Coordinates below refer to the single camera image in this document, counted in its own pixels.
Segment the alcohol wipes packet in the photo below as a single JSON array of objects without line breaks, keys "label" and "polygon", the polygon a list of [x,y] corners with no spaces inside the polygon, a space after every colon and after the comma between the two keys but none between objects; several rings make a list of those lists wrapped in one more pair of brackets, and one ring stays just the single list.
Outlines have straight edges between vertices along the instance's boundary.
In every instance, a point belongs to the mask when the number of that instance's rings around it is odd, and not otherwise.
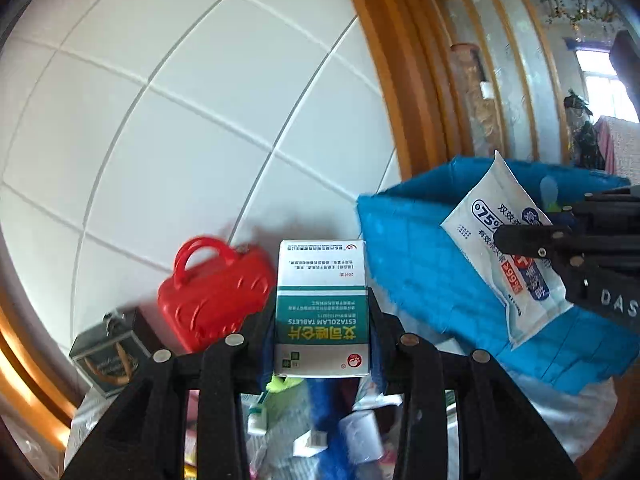
[{"label": "alcohol wipes packet", "polygon": [[496,153],[484,176],[440,224],[506,308],[512,348],[532,339],[572,305],[565,299],[565,286],[546,255],[531,257],[501,249],[498,229],[549,223]]}]

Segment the estazolam tablets box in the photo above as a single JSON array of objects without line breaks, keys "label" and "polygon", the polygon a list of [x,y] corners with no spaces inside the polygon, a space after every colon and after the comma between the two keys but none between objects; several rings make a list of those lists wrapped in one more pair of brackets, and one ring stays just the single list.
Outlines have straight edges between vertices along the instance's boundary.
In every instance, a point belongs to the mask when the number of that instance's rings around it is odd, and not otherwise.
[{"label": "estazolam tablets box", "polygon": [[361,240],[284,240],[279,248],[274,372],[363,377],[370,370],[369,291]]}]

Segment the dark gift box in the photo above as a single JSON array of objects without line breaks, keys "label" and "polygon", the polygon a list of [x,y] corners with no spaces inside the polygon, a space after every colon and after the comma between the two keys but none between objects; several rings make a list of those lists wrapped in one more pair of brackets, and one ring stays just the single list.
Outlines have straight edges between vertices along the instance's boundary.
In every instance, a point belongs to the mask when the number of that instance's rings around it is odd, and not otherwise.
[{"label": "dark gift box", "polygon": [[70,360],[104,398],[120,393],[162,343],[138,308],[108,312],[78,334]]}]

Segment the blue fabric storage bin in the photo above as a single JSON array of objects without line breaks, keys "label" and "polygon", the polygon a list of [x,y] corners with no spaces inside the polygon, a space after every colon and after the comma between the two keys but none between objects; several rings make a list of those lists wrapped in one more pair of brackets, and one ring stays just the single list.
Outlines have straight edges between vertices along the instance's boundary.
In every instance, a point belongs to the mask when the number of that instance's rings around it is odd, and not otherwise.
[{"label": "blue fabric storage bin", "polygon": [[571,308],[512,348],[506,308],[441,224],[491,161],[454,158],[374,195],[357,212],[370,274],[402,312],[463,350],[482,348],[507,370],[576,394],[624,374],[639,355],[639,337],[602,316]]}]

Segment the red toy suitcase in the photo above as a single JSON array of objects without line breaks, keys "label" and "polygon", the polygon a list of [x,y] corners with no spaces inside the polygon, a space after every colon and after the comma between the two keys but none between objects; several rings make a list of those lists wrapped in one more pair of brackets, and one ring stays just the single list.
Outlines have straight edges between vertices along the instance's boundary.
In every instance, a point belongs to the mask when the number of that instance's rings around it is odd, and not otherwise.
[{"label": "red toy suitcase", "polygon": [[198,236],[178,250],[157,305],[183,349],[196,353],[237,332],[265,307],[276,284],[270,255],[259,246],[233,248],[219,238]]}]

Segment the white pill bottle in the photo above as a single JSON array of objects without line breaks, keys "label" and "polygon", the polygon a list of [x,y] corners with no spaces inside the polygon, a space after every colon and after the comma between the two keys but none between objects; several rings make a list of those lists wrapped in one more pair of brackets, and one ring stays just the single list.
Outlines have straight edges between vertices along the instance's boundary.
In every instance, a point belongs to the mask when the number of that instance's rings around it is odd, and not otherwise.
[{"label": "white pill bottle", "polygon": [[349,461],[354,465],[371,463],[384,455],[384,446],[374,411],[352,412],[338,423],[345,439]]}]

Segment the rolled patterned paper tube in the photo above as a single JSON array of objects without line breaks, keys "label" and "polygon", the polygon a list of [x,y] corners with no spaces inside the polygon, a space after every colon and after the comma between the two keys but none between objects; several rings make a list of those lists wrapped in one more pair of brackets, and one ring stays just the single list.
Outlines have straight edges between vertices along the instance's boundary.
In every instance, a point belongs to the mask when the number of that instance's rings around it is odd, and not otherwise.
[{"label": "rolled patterned paper tube", "polygon": [[468,42],[451,46],[458,83],[469,114],[474,155],[492,157],[503,152],[502,127],[494,85],[489,80],[480,47]]}]

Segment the wooden slat glass partition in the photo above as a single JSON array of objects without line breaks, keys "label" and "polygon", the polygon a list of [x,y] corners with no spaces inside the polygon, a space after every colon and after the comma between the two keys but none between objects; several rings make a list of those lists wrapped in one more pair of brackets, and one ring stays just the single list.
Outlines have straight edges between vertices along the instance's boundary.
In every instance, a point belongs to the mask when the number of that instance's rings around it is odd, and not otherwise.
[{"label": "wooden slat glass partition", "polygon": [[452,44],[480,47],[495,88],[503,156],[570,160],[558,64],[534,0],[438,0]]}]

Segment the window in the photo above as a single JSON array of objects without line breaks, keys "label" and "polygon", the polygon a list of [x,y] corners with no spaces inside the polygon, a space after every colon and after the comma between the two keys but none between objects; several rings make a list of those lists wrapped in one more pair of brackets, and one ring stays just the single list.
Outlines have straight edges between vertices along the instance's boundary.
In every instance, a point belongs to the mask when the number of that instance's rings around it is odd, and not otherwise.
[{"label": "window", "polygon": [[578,65],[585,77],[617,79],[608,52],[601,50],[578,49],[575,51]]}]

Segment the brown wooden door frame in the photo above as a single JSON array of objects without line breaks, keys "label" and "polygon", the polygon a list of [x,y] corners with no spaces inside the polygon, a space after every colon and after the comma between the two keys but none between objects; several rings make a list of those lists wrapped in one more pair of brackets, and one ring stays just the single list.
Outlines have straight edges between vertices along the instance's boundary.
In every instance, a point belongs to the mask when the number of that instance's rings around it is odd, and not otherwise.
[{"label": "brown wooden door frame", "polygon": [[444,6],[438,0],[352,0],[383,92],[404,180],[473,154]]}]

